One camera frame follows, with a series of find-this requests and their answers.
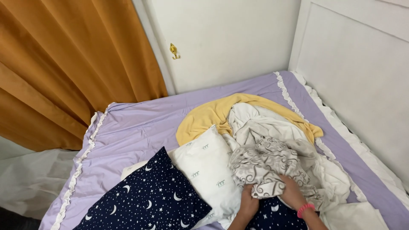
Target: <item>white door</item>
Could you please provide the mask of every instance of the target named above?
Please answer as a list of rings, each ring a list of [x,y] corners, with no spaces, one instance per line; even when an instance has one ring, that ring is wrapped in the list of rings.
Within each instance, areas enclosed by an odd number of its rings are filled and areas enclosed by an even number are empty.
[[[300,0],[142,2],[176,93],[288,68]]]

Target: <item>pink bracelet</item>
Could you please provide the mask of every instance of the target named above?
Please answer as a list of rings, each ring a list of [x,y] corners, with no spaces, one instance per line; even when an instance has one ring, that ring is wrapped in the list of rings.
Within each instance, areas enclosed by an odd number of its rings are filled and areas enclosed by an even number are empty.
[[[305,205],[301,206],[300,209],[298,209],[297,217],[298,218],[303,218],[303,212],[309,207],[312,208],[315,211],[315,206],[313,204],[306,203]]]

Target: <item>yellow towel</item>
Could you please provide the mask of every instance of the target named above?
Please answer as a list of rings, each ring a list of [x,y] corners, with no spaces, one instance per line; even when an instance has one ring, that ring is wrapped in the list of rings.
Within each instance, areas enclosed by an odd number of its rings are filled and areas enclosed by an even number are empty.
[[[314,143],[314,138],[324,135],[321,128],[304,121],[296,113],[274,101],[256,95],[235,93],[192,109],[183,119],[182,123],[180,123],[176,132],[176,140],[179,145],[198,138],[213,124],[217,125],[217,131],[221,135],[225,133],[231,135],[231,128],[227,123],[227,114],[234,104],[240,102],[245,102],[252,106],[261,106],[278,113],[300,128],[311,144]]]

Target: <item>gray swirl pattern fabric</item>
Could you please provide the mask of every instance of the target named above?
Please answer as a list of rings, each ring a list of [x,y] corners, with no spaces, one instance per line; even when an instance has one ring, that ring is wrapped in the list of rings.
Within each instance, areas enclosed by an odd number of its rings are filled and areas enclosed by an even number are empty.
[[[261,136],[255,141],[256,144],[242,145],[232,153],[229,167],[234,182],[240,187],[255,184],[253,197],[263,199],[281,195],[285,184],[278,175],[287,175],[298,183],[307,201],[319,210],[323,199],[315,187],[309,185],[310,177],[303,169],[314,164],[313,146],[304,140],[289,140],[285,144],[270,136]]]

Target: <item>curtain fold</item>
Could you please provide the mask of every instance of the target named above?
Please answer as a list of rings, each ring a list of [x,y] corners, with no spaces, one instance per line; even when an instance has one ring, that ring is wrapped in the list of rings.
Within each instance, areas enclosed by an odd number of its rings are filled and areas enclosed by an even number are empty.
[[[131,0],[0,0],[0,135],[81,149],[95,111],[167,96]]]

